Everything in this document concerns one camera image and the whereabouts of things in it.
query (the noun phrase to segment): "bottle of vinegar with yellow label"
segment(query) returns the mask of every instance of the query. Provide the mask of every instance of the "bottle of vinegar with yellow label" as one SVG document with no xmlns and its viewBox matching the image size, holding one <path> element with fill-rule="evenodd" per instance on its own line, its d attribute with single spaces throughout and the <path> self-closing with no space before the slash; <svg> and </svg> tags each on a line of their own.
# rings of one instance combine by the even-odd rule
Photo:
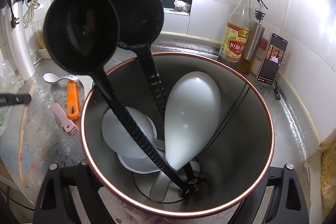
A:
<svg viewBox="0 0 336 224">
<path fill-rule="evenodd" d="M 239 0 L 229 16 L 217 61 L 236 68 L 251 27 L 251 0 Z"/>
</svg>

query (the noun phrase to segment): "plastic wrap roll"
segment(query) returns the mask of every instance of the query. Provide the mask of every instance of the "plastic wrap roll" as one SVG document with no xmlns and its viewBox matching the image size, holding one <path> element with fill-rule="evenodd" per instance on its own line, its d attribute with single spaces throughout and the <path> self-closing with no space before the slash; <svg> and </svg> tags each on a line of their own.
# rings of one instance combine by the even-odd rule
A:
<svg viewBox="0 0 336 224">
<path fill-rule="evenodd" d="M 9 46 L 14 58 L 14 62 L 22 80 L 27 81 L 34 75 L 35 67 L 33 65 L 28 48 L 25 25 L 23 23 L 22 6 L 22 1 L 18 1 L 12 5 L 14 16 L 19 18 L 19 24 L 17 24 L 13 29 L 11 27 L 11 10 L 9 8 L 6 10 L 5 18 Z"/>
</svg>

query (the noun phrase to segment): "countertop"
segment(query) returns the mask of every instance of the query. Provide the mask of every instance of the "countertop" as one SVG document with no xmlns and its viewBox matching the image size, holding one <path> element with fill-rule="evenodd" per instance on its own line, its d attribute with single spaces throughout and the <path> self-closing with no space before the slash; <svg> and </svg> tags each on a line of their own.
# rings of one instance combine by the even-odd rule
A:
<svg viewBox="0 0 336 224">
<path fill-rule="evenodd" d="M 202 55 L 216 59 L 218 49 L 210 46 L 191 44 L 186 41 L 157 40 L 152 45 L 153 52 L 178 51 Z M 105 65 L 108 71 L 115 65 L 135 57 L 131 51 L 117 49 L 112 59 Z M 41 60 L 36 65 L 36 73 L 25 82 L 20 93 L 33 93 L 29 107 L 14 106 L 4 134 L 0 137 L 0 157 L 11 177 L 25 197 L 33 204 L 37 200 L 44 176 L 52 163 L 60 166 L 73 166 L 84 159 L 79 128 L 68 135 L 57 123 L 54 114 L 49 109 L 50 104 L 57 102 L 66 106 L 67 82 L 56 85 L 47 84 L 43 75 L 47 72 L 57 76 L 67 73 L 58 67 L 51 59 Z M 295 166 L 308 208 L 310 207 L 309 175 L 304 166 L 308 158 L 305 138 L 286 97 L 276 100 L 272 87 L 258 84 L 252 76 L 247 77 L 255 85 L 268 105 L 273 118 L 276 143 L 271 166 L 283 167 L 286 163 Z M 84 91 L 78 84 L 80 107 L 84 103 Z M 75 124 L 79 127 L 80 117 Z M 75 204 L 82 223 L 90 223 L 83 210 L 78 192 L 73 189 Z M 220 214 L 195 220 L 168 220 L 157 216 L 149 216 L 144 212 L 131 208 L 108 190 L 102 188 L 100 195 L 105 205 L 117 223 L 227 223 L 234 208 Z"/>
</svg>

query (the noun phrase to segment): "large metal pot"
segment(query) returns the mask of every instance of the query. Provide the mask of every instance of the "large metal pot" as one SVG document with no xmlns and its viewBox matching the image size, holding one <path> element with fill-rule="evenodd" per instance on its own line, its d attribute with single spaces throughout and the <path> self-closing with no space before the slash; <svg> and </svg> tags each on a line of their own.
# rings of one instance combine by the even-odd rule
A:
<svg viewBox="0 0 336 224">
<path fill-rule="evenodd" d="M 246 198 L 270 166 L 275 135 L 266 103 L 248 80 L 217 61 L 177 52 L 153 55 L 167 95 L 183 75 L 202 71 L 216 81 L 221 91 L 221 119 L 241 101 L 221 134 L 199 158 L 203 179 L 197 190 L 175 203 L 157 203 L 146 198 L 137 189 L 132 172 L 120 164 L 103 139 L 101 121 L 108 106 L 95 88 L 84 104 L 81 122 L 82 145 L 89 165 L 112 193 L 149 213 L 195 218 L 224 211 Z M 137 59 L 119 64 L 108 72 L 108 77 L 126 106 L 153 120 L 158 138 L 163 140 L 163 125 Z"/>
</svg>

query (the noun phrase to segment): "smartphone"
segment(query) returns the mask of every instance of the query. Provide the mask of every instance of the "smartphone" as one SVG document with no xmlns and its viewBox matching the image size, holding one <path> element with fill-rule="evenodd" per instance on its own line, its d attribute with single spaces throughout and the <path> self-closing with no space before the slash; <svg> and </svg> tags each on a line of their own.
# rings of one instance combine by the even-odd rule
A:
<svg viewBox="0 0 336 224">
<path fill-rule="evenodd" d="M 288 42 L 281 36 L 271 33 L 268 50 L 264 62 L 259 68 L 256 81 L 265 85 L 273 85 L 284 58 Z"/>
</svg>

